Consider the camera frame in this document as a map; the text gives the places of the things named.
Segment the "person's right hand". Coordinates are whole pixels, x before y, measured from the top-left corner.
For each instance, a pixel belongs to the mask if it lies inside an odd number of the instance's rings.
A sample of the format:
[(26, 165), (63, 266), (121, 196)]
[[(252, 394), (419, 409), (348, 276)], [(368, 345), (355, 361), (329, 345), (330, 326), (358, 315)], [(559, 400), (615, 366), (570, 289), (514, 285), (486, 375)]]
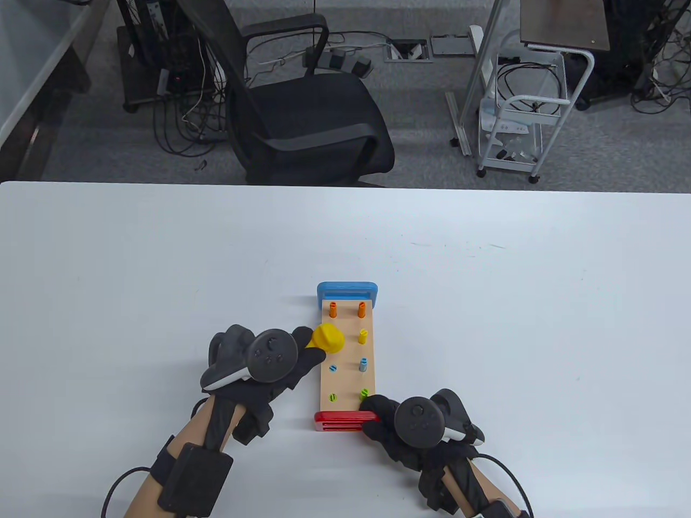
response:
[[(398, 402), (383, 395), (364, 399), (360, 410), (374, 412), (379, 420), (365, 422), (362, 430), (370, 440), (382, 444), (394, 462), (421, 474), (418, 488), (427, 505), (451, 515), (463, 508), (468, 516), (477, 515), (489, 506), (490, 501), (470, 466), (470, 461), (477, 457), (477, 450), (470, 444), (454, 440), (441, 441), (429, 449), (408, 446), (395, 431), (394, 416), (398, 407)], [(442, 481), (446, 468), (461, 490), (460, 502)]]

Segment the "person's left hand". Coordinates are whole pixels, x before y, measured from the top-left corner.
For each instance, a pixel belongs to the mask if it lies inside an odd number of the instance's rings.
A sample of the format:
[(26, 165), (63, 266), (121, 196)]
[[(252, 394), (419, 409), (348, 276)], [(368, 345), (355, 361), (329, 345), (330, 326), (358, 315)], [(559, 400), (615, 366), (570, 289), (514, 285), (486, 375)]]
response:
[(205, 449), (221, 451), (229, 431), (244, 445), (269, 431), (271, 402), (326, 359), (323, 350), (309, 346), (313, 333), (298, 326), (255, 335), (232, 325), (212, 338), (209, 365), (200, 378), (201, 390), (214, 397)]

